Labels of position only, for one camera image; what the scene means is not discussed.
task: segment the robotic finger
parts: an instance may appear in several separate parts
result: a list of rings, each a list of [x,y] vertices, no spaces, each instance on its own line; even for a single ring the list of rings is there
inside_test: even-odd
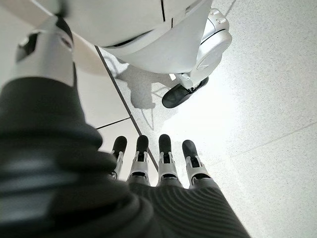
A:
[[[190,184],[189,188],[213,187],[219,189],[218,185],[207,172],[205,165],[200,161],[194,142],[185,140],[182,147]]]
[[[183,187],[180,183],[175,162],[171,152],[171,142],[168,135],[163,134],[159,137],[159,162],[158,162],[158,184],[157,186],[178,186]]]
[[[150,185],[148,175],[148,148],[148,138],[145,135],[139,136],[135,157],[131,166],[131,172],[127,180],[129,183],[135,182]]]
[[[127,139],[124,136],[119,136],[118,138],[116,138],[113,144],[112,152],[111,152],[111,154],[113,154],[115,158],[117,159],[117,165],[115,169],[113,170],[113,172],[111,173],[111,176],[114,180],[117,180],[120,175],[121,167],[123,164],[123,156],[124,156],[126,147],[127,147]]]

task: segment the humanoid robot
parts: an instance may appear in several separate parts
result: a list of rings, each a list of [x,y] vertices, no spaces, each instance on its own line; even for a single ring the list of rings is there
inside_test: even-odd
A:
[[[126,139],[116,140],[112,154],[98,151],[102,138],[85,122],[73,50],[60,16],[17,48],[0,93],[1,237],[249,238],[189,140],[189,189],[177,177],[167,135],[159,138],[156,187],[148,186],[143,135],[128,181],[117,180]]]
[[[232,37],[212,0],[36,0],[72,31],[143,70],[174,74],[167,108],[206,85]]]

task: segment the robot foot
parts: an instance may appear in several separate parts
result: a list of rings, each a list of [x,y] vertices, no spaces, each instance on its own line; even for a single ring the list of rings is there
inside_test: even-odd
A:
[[[171,88],[162,98],[162,103],[166,108],[175,108],[189,99],[198,89],[204,87],[208,83],[208,77],[205,78],[195,88],[186,89],[180,83]]]

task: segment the robot leg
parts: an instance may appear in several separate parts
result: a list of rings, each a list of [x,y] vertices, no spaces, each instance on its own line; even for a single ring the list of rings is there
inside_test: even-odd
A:
[[[185,140],[183,142],[183,153],[190,183],[189,188],[213,187],[220,190],[218,185],[208,174],[205,165],[200,161],[196,146],[191,140]]]
[[[148,138],[145,135],[139,136],[135,157],[131,166],[131,172],[127,180],[129,183],[150,185],[148,175],[148,147]]]
[[[159,162],[158,162],[158,184],[157,186],[177,186],[183,187],[180,183],[175,162],[171,152],[171,142],[168,135],[163,134],[159,137]]]
[[[175,74],[180,83],[164,95],[163,105],[167,108],[177,107],[205,86],[208,76],[220,63],[222,53],[231,41],[228,20],[218,9],[212,8],[198,50],[196,65],[190,72]]]

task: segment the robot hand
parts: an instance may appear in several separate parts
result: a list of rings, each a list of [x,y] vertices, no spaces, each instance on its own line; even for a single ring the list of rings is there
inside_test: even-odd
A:
[[[152,205],[155,222],[164,224],[166,237],[249,237],[200,161],[192,141],[185,140],[182,145],[189,189],[178,179],[170,138],[165,134],[159,138],[158,183],[149,186],[148,143],[146,136],[138,138],[127,182],[134,194]],[[112,174],[116,175],[122,165],[125,146],[126,139],[118,137],[112,151],[118,164]]]
[[[159,162],[158,162],[158,184],[157,186],[177,186],[183,187],[178,179],[175,161],[171,152],[171,141],[168,135],[163,134],[159,137]],[[118,137],[112,149],[112,154],[117,159],[117,166],[111,173],[117,179],[123,164],[123,155],[127,145],[124,136]],[[148,145],[149,140],[145,135],[141,135],[137,140],[136,154],[133,159],[131,172],[128,177],[129,183],[140,183],[150,185],[148,175]],[[198,157],[195,144],[190,140],[183,142],[183,153],[186,161],[186,170],[189,188],[214,187],[218,185],[213,181],[207,172],[204,164]]]

